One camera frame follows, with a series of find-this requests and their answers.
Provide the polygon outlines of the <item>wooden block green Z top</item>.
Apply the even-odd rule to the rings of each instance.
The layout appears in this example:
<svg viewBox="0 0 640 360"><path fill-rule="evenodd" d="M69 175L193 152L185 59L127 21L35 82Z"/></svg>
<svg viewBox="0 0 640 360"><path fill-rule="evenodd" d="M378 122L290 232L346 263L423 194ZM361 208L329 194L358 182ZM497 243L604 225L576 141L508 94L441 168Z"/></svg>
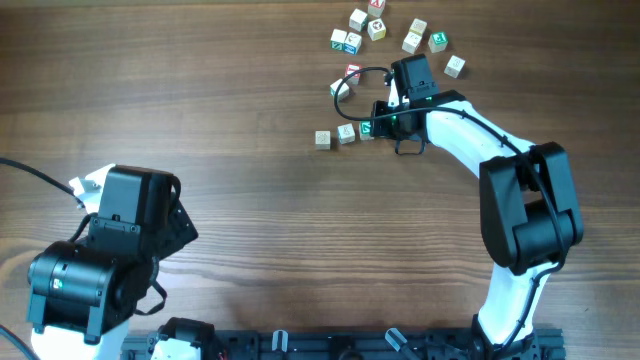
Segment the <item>wooden block green Z top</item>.
<svg viewBox="0 0 640 360"><path fill-rule="evenodd" d="M370 121L361 121L359 124L359 134L361 141L373 140L372 123Z"/></svg>

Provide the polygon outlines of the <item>wooden block number 4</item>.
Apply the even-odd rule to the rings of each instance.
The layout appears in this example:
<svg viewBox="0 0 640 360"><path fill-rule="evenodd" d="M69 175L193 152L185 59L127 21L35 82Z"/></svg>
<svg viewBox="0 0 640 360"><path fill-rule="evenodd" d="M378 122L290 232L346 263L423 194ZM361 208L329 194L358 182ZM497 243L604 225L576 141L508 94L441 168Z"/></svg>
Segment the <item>wooden block number 4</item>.
<svg viewBox="0 0 640 360"><path fill-rule="evenodd" d="M337 134L339 143L341 145L352 143L355 141L356 132L351 123L338 126Z"/></svg>

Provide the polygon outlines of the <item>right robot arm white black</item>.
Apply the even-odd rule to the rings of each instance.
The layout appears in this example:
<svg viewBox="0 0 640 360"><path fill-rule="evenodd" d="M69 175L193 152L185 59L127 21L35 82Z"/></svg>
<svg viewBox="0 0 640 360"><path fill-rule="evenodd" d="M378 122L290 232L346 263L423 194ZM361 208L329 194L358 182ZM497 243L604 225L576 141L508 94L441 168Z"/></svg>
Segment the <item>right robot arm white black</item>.
<svg viewBox="0 0 640 360"><path fill-rule="evenodd" d="M566 151L514 137L459 92L439 91L423 55L394 62L385 84L390 94L374 104L373 136L432 144L479 180L481 236L494 263L474 319L481 353L501 358L528 350L542 289L584 235Z"/></svg>

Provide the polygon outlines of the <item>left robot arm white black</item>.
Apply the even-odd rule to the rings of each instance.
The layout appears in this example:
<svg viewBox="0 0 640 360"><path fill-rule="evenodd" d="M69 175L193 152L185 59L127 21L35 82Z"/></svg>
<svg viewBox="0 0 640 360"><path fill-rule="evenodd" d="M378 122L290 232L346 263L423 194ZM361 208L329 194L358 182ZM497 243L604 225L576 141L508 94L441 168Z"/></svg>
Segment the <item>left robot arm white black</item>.
<svg viewBox="0 0 640 360"><path fill-rule="evenodd" d="M160 262L198 233L169 172L110 164L69 185L87 214L29 267L31 345L40 359L116 359L139 301L167 295Z"/></svg>

